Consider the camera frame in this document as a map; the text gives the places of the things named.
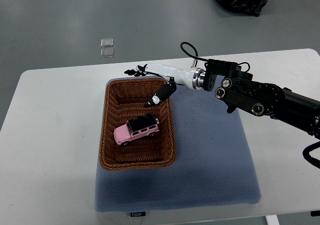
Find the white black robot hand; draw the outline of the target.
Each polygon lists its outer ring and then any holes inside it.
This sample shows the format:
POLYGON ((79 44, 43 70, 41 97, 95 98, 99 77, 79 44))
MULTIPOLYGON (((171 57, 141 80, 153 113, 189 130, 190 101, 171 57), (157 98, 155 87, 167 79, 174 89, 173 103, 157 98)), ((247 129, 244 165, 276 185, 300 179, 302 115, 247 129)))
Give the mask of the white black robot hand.
POLYGON ((135 77, 141 76, 142 73, 152 73, 169 80, 159 88, 148 102, 144 104, 144 108, 159 105, 170 98, 170 96, 176 91, 176 83, 179 85, 185 85, 190 89, 200 89, 200 85, 198 83, 200 68, 196 66, 188 69, 182 69, 163 64, 147 63, 143 66, 137 65, 137 71, 134 69, 128 69, 124 73, 135 77))

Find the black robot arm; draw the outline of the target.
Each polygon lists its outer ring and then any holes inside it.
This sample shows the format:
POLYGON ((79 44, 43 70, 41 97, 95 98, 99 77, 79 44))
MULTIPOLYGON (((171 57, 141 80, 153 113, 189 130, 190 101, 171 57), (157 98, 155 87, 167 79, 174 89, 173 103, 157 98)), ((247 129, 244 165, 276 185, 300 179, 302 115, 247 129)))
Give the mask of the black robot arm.
POLYGON ((222 76, 222 82, 214 94, 227 105, 227 113, 241 109, 257 117, 269 116, 315 138, 320 137, 319 101, 272 83, 253 81, 253 75, 242 71, 241 64, 236 62, 206 59, 204 68, 194 65, 189 69, 147 63, 128 69, 125 74, 135 77, 155 75, 167 81, 145 103, 146 108, 164 102, 176 91, 177 85, 210 92, 214 89, 217 76, 222 76))

